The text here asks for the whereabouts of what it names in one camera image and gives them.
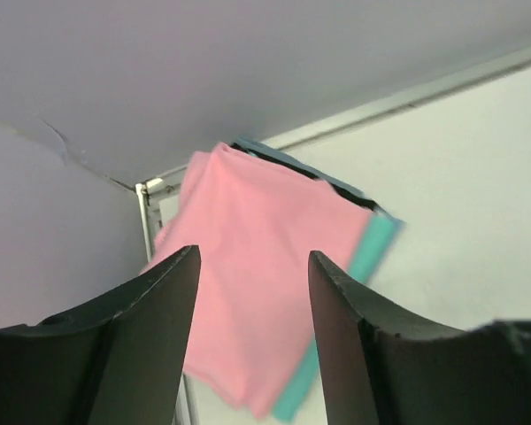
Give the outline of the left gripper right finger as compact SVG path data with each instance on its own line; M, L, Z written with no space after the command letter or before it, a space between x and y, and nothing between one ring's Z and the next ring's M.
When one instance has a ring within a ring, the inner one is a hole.
M460 330L413 313L309 257L309 292L331 424L471 424Z

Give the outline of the pink t shirt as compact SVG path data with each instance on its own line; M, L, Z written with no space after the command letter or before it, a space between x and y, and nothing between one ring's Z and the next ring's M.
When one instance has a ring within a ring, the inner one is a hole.
M184 246L200 251L185 373L265 418L312 342L310 253L347 267L373 209L225 143L194 153L152 254L159 263Z

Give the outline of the teal folded t shirt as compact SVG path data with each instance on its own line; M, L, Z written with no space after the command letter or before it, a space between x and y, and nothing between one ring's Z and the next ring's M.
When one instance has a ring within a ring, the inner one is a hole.
M348 275L358 282L368 283L402 225L402 221L383 212L374 213L352 255ZM319 358L316 340L313 338L295 373L277 398L272 416L278 421L292 422L309 395L318 374Z

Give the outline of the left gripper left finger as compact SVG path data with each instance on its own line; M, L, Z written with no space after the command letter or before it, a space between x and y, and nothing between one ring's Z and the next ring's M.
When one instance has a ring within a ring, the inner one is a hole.
M133 280L40 322L54 331L95 331L80 355L63 344L38 399L37 424L170 424L200 275L187 246Z

